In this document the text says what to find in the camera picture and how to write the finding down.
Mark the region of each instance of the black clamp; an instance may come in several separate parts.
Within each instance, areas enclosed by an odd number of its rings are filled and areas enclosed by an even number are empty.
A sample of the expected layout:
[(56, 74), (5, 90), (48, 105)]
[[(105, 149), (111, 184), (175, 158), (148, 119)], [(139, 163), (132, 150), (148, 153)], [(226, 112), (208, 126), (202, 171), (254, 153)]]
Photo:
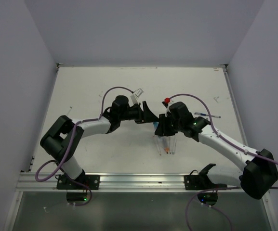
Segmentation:
[[(85, 184), (91, 190), (98, 190), (99, 183), (100, 183), (100, 176), (99, 175), (85, 175), (82, 174), (78, 178), (76, 178), (77, 182)], [(59, 175), (57, 179), (56, 188), (59, 190), (85, 190), (85, 188), (74, 184), (71, 182), (65, 175)]]
[(216, 164), (209, 164), (198, 175), (185, 175), (184, 184), (186, 190), (204, 190), (213, 188), (226, 188), (226, 184), (214, 184), (208, 178), (208, 171), (216, 166)]

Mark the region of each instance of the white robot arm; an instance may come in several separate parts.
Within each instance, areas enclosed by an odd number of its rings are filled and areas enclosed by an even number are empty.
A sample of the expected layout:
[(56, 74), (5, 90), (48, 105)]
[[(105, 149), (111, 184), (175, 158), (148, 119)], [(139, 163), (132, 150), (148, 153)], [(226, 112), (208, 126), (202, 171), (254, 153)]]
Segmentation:
[[(209, 189), (215, 186), (226, 185), (238, 186), (255, 199), (260, 199), (270, 187), (278, 180), (278, 172), (275, 164), (264, 161), (257, 157), (243, 153), (224, 142), (219, 134), (231, 143), (252, 153), (258, 153), (264, 157), (273, 159), (272, 154), (263, 149), (261, 152), (256, 149), (246, 147), (234, 139), (217, 130), (215, 134), (208, 120), (202, 117), (193, 117), (186, 105), (177, 102), (168, 107), (166, 114), (155, 116), (143, 102), (143, 110), (140, 104), (129, 106), (126, 96), (118, 96), (112, 103), (109, 110), (96, 121), (82, 122), (76, 126), (74, 138), (71, 140), (71, 130), (73, 130), (76, 120), (71, 120), (63, 115), (53, 124), (45, 136), (41, 139), (41, 146), (46, 152), (60, 163), (64, 155), (67, 155), (61, 169), (73, 180), (83, 183), (85, 172), (77, 163), (73, 156), (80, 139), (95, 135), (107, 134), (115, 131), (123, 120), (134, 120), (137, 124), (159, 122), (155, 135), (172, 136), (177, 132), (182, 132), (186, 137), (201, 142), (228, 158), (238, 169), (228, 169), (215, 167), (209, 164), (199, 174), (185, 176), (185, 185), (189, 183), (189, 190)], [(60, 134), (68, 134), (66, 138), (61, 138)], [(66, 148), (71, 145), (70, 151), (66, 153)]]

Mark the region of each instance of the pen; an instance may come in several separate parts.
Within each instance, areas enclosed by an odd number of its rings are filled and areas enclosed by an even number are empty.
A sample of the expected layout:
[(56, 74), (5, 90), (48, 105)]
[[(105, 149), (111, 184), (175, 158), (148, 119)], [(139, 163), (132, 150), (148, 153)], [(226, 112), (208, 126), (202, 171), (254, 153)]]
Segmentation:
[[(199, 115), (199, 116), (208, 116), (208, 114), (205, 114), (205, 113), (201, 113), (201, 112), (195, 112), (195, 115)], [(211, 115), (211, 117), (214, 117), (214, 118), (221, 118), (220, 115)]]

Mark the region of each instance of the purple cable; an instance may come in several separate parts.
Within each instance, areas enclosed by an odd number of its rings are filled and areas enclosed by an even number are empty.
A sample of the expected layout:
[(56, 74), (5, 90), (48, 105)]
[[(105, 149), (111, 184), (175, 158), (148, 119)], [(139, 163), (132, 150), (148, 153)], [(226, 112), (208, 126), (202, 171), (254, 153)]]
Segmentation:
[(61, 162), (58, 164), (57, 168), (56, 168), (50, 175), (48, 175), (47, 177), (42, 178), (42, 179), (39, 179), (39, 177), (38, 177), (40, 171), (41, 171), (47, 164), (52, 163), (52, 162), (56, 162), (56, 161), (55, 161), (55, 160), (50, 160), (50, 161), (47, 161), (46, 163), (44, 163), (42, 166), (40, 166), (40, 168), (38, 168), (38, 170), (37, 170), (36, 173), (35, 173), (35, 180), (36, 180), (37, 182), (44, 182), (44, 181), (50, 179), (51, 177), (53, 177), (53, 176), (57, 173), (58, 170), (60, 170), (60, 168), (61, 168), (62, 165), (64, 164), (64, 162), (65, 162), (65, 160), (66, 160), (66, 158), (67, 158), (67, 156), (68, 156), (68, 154), (69, 154), (71, 145), (72, 145), (72, 143), (73, 143), (73, 140), (74, 140), (75, 134), (76, 134), (74, 131), (76, 130), (77, 126), (78, 126), (80, 123), (82, 123), (82, 122), (89, 122), (89, 121), (96, 121), (96, 120), (98, 120), (98, 119), (85, 119), (85, 120), (83, 120), (83, 121), (79, 121), (79, 122), (75, 123), (75, 125), (73, 126), (73, 129), (72, 129), (72, 131), (71, 131), (71, 137), (70, 137), (69, 145), (68, 145), (68, 147), (67, 147), (67, 149), (66, 149), (66, 152), (65, 152), (65, 154), (64, 154), (64, 156), (63, 156)]
[[(226, 139), (225, 137), (223, 137), (222, 135), (218, 135), (218, 132), (217, 132), (217, 130), (216, 130), (214, 124), (213, 124), (213, 121), (212, 121), (211, 112), (210, 112), (210, 110), (208, 109), (208, 107), (207, 107), (207, 105), (205, 104), (205, 102), (203, 102), (203, 100), (201, 100), (200, 98), (198, 98), (198, 97), (195, 96), (195, 95), (190, 95), (190, 94), (176, 94), (176, 95), (170, 97), (170, 99), (173, 99), (174, 97), (177, 97), (177, 96), (189, 96), (189, 97), (195, 98), (196, 100), (199, 100), (199, 101), (203, 104), (203, 106), (205, 107), (205, 109), (206, 109), (206, 111), (207, 111), (207, 113), (208, 113), (208, 116), (209, 116), (210, 122), (211, 122), (211, 127), (212, 127), (213, 131), (215, 132), (215, 134), (216, 134), (217, 136), (219, 136), (224, 142), (226, 142), (226, 143), (228, 143), (229, 145), (231, 145), (232, 147), (236, 148), (237, 150), (239, 150), (239, 151), (241, 151), (241, 152), (245, 152), (244, 149), (242, 149), (242, 148), (236, 146), (234, 143), (230, 142), (229, 140), (227, 140), (227, 139)], [(256, 153), (247, 152), (247, 154), (252, 155), (252, 156), (255, 156), (255, 157), (258, 157), (258, 158), (261, 158), (261, 159), (266, 160), (266, 161), (269, 161), (269, 162), (271, 162), (271, 163), (274, 163), (275, 165), (278, 165), (278, 161), (269, 159), (269, 158), (267, 158), (267, 157), (258, 155), (258, 154), (256, 154)]]
[[(190, 231), (192, 231), (193, 229), (191, 228), (190, 224), (189, 224), (189, 220), (188, 220), (188, 209), (189, 209), (189, 206), (190, 206), (190, 203), (196, 198), (197, 195), (199, 195), (200, 193), (205, 193), (205, 192), (208, 192), (208, 191), (214, 191), (214, 190), (232, 190), (232, 189), (239, 189), (239, 187), (231, 187), (231, 188), (214, 188), (214, 189), (206, 189), (206, 190), (202, 190), (200, 192), (197, 192), (196, 194), (194, 194), (190, 199), (189, 201), (187, 202), (187, 205), (186, 205), (186, 209), (185, 209), (185, 218), (186, 218), (186, 223), (187, 223), (187, 226), (188, 226), (188, 229)], [(233, 226), (232, 226), (232, 221), (231, 219), (222, 211), (220, 210), (219, 208), (216, 208), (216, 207), (211, 207), (212, 209), (218, 211), (219, 213), (223, 214), (226, 219), (229, 221), (229, 224), (230, 224), (230, 229), (231, 231), (233, 230)]]

